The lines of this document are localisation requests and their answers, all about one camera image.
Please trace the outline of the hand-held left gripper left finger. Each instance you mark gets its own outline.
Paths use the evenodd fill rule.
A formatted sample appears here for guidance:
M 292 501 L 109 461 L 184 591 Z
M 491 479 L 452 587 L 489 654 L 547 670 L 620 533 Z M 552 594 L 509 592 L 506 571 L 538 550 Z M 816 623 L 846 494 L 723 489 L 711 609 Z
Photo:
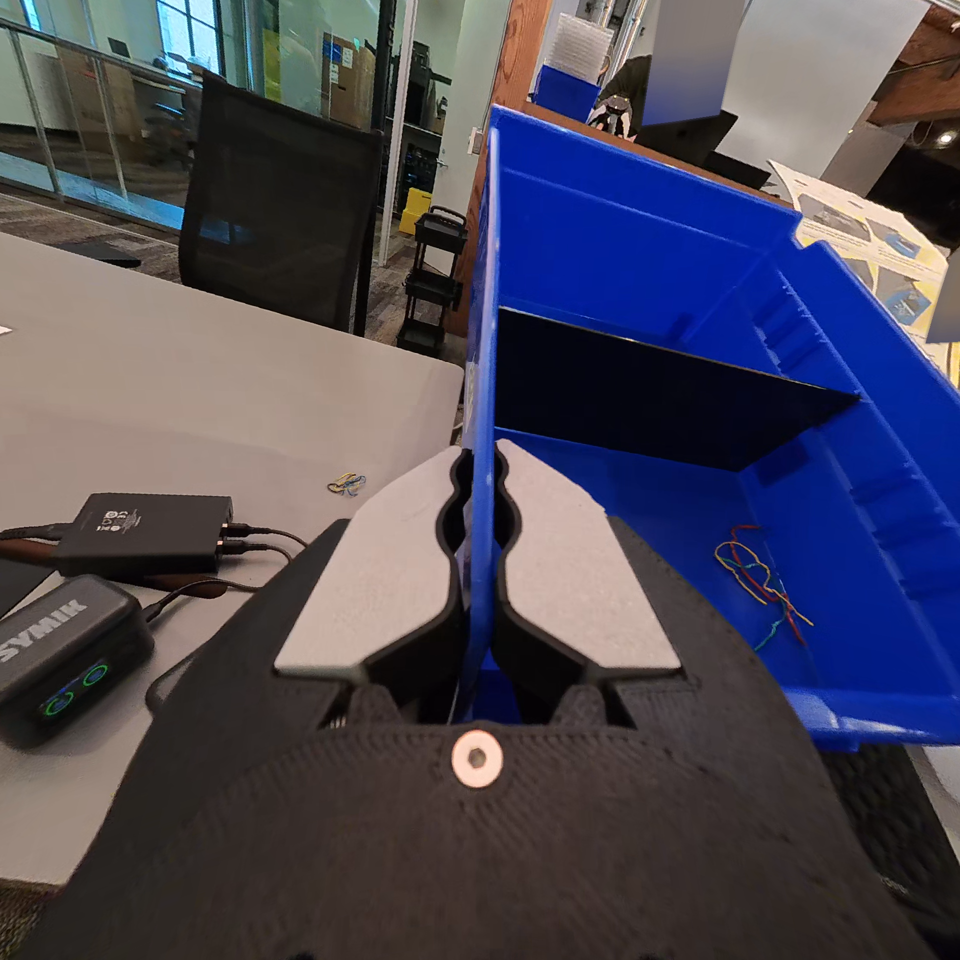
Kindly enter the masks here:
M 379 685 L 400 705 L 458 678 L 472 477 L 472 452 L 450 445 L 354 512 L 275 657 L 279 676 Z

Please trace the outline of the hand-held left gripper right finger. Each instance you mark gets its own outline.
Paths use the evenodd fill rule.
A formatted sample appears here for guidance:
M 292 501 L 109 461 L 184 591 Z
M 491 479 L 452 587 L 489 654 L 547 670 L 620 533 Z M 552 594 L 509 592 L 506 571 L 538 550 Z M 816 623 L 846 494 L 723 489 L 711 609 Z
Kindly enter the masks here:
M 514 441 L 498 439 L 495 454 L 502 543 L 490 651 L 500 669 L 551 709 L 576 686 L 679 676 L 606 510 Z

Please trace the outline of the blue plastic bin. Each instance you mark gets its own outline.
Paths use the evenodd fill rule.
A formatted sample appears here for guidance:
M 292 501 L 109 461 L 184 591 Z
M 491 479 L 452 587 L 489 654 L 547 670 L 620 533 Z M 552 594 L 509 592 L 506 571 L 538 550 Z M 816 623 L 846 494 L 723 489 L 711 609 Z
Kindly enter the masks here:
M 776 611 L 714 547 L 759 525 L 742 540 L 814 626 L 800 627 L 806 649 L 784 629 L 757 655 L 818 745 L 958 746 L 958 390 L 827 244 L 799 245 L 799 223 L 735 187 L 494 109 L 466 365 L 469 687 L 496 664 L 496 442 L 508 439 L 637 534 L 753 654 Z M 501 307 L 860 401 L 740 472 L 502 429 Z

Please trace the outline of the black bin divider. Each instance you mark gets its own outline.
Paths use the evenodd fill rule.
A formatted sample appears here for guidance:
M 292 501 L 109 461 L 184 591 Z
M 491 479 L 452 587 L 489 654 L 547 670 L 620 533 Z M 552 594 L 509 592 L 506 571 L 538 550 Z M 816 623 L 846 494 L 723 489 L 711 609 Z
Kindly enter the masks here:
M 860 397 L 501 307 L 495 426 L 740 473 Z

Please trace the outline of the black adapter box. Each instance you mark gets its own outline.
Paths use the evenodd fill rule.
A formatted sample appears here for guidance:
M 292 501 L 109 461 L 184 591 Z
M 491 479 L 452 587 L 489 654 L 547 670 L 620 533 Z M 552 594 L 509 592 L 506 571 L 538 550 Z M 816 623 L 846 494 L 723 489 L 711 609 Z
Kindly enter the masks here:
M 233 516 L 229 496 L 96 493 L 80 508 L 51 560 L 67 578 L 213 573 L 223 528 Z

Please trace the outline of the black power bank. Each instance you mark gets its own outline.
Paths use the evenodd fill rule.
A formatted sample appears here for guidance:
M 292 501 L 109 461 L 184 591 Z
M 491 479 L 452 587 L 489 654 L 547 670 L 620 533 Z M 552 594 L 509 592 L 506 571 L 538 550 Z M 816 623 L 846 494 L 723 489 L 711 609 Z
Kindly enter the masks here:
M 155 643 L 125 589 L 84 574 L 1 620 L 1 738 L 33 749 L 145 664 Z

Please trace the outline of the black utility cart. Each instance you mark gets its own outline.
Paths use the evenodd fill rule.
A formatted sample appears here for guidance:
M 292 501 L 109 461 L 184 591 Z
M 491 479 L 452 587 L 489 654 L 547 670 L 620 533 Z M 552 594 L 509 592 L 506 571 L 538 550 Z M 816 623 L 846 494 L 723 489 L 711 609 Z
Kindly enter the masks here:
M 446 338 L 445 318 L 459 308 L 462 299 L 464 283 L 456 278 L 455 271 L 468 237 L 466 216 L 454 210 L 432 205 L 418 219 L 414 228 L 414 262 L 404 280 L 404 317 L 395 342 L 400 349 L 439 358 Z M 452 256 L 448 273 L 426 266 L 428 249 Z M 436 322 L 417 317 L 420 302 L 439 307 Z

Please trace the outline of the black quilted wrist rest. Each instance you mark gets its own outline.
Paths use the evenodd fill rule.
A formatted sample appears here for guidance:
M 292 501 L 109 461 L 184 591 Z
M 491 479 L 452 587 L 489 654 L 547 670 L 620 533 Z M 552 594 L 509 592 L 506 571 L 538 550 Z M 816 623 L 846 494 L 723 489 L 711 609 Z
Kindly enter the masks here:
M 887 892 L 938 958 L 959 957 L 959 865 L 901 745 L 820 750 L 860 846 Z

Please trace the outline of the black mesh chair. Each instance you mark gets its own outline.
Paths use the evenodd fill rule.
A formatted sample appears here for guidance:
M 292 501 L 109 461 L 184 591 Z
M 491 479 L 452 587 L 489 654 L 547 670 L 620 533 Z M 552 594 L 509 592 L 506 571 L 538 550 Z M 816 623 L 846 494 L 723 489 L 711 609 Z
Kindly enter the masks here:
M 205 72 L 181 284 L 348 332 L 382 144 Z

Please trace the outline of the printed instruction sheet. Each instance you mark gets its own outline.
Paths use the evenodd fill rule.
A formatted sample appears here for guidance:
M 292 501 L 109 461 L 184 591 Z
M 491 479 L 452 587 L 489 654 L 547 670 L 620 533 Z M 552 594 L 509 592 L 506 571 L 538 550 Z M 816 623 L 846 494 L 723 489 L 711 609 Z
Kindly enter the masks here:
M 822 241 L 903 327 L 925 338 L 948 258 L 897 211 L 768 160 L 774 186 L 801 216 L 796 239 Z

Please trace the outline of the black laptop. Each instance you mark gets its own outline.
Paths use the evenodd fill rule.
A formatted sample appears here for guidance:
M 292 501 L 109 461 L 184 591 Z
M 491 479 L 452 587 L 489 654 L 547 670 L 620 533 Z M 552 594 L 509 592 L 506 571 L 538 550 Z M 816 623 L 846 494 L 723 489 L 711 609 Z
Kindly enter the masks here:
M 769 165 L 757 167 L 718 150 L 737 121 L 738 114 L 721 110 L 714 116 L 642 126 L 634 142 L 740 186 L 760 190 L 773 176 Z

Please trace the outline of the blue tub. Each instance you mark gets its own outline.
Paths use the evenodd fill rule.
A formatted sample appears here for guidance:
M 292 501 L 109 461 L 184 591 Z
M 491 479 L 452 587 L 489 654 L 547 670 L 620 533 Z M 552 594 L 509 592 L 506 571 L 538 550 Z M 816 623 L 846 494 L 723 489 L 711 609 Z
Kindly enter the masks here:
M 552 113 L 586 124 L 601 91 L 597 83 L 578 78 L 547 64 L 540 67 L 531 102 Z

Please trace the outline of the cardboard boxes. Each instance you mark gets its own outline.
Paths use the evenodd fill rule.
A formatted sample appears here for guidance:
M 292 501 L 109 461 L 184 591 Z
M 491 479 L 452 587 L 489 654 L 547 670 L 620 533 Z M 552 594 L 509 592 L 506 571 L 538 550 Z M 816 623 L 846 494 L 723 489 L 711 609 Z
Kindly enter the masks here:
M 376 65 L 376 53 L 367 44 L 325 32 L 321 47 L 320 115 L 368 132 Z

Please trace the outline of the stack of clear cups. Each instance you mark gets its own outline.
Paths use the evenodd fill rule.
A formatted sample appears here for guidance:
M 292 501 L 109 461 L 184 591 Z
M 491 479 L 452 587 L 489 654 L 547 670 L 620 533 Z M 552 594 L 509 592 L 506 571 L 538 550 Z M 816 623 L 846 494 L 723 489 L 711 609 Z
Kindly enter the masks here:
M 595 85 L 610 51 L 614 32 L 592 21 L 561 13 L 544 64 Z

